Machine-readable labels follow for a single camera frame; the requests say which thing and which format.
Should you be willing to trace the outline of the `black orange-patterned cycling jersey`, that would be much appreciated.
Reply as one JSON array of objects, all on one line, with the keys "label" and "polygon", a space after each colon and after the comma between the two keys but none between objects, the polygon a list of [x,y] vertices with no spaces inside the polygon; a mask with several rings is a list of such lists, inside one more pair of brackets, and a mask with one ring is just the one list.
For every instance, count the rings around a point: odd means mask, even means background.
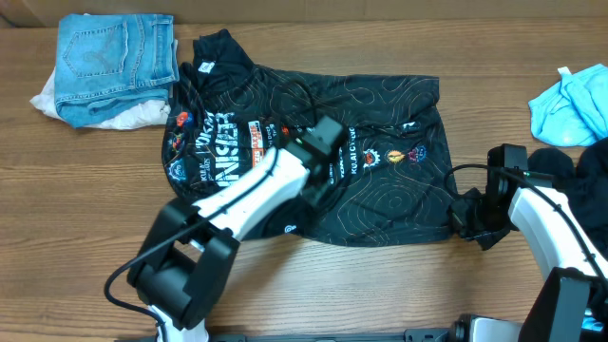
[{"label": "black orange-patterned cycling jersey", "polygon": [[175,193],[210,197],[251,170],[280,138],[323,117],[347,141],[326,183],[286,202],[252,233],[349,247],[448,239],[456,190],[437,104],[422,75],[332,76],[254,63],[227,30],[202,36],[172,87],[161,160]]}]

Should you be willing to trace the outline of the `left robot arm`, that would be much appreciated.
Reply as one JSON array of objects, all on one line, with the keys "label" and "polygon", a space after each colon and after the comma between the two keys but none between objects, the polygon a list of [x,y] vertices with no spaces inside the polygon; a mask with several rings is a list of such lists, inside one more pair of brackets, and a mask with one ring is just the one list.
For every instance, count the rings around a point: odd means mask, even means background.
[{"label": "left robot arm", "polygon": [[349,137],[330,117],[269,148],[261,161],[215,195],[173,199],[157,215],[127,281],[157,323],[160,341],[205,341],[240,243],[285,202],[325,181]]}]

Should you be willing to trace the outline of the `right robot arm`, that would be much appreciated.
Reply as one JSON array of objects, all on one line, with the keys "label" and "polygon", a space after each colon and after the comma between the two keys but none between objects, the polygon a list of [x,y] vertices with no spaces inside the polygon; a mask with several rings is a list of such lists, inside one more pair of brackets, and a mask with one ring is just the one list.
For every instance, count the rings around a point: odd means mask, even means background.
[{"label": "right robot arm", "polygon": [[525,238],[544,284],[523,323],[463,314],[445,341],[604,341],[607,261],[585,235],[556,178],[528,167],[525,147],[504,143],[482,164],[485,191],[456,194],[456,234],[483,250],[512,231]]}]

